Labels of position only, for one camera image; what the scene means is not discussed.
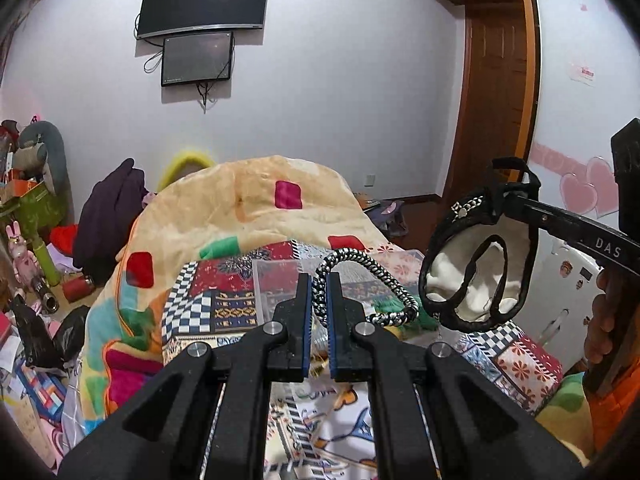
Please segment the right human hand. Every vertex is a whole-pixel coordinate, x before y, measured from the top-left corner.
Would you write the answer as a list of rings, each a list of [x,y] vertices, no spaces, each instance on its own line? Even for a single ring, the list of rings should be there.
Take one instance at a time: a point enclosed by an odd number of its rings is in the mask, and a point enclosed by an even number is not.
[[[615,327],[615,317],[620,305],[620,290],[623,286],[623,275],[613,269],[604,269],[597,278],[597,286],[600,294],[593,299],[592,315],[587,328],[587,336],[584,343],[585,358],[588,370],[601,364],[606,356],[610,356],[614,350],[612,331]],[[634,315],[636,324],[636,338],[631,345],[627,363],[625,364],[625,376],[618,380],[629,379],[634,386],[639,385],[639,311]]]

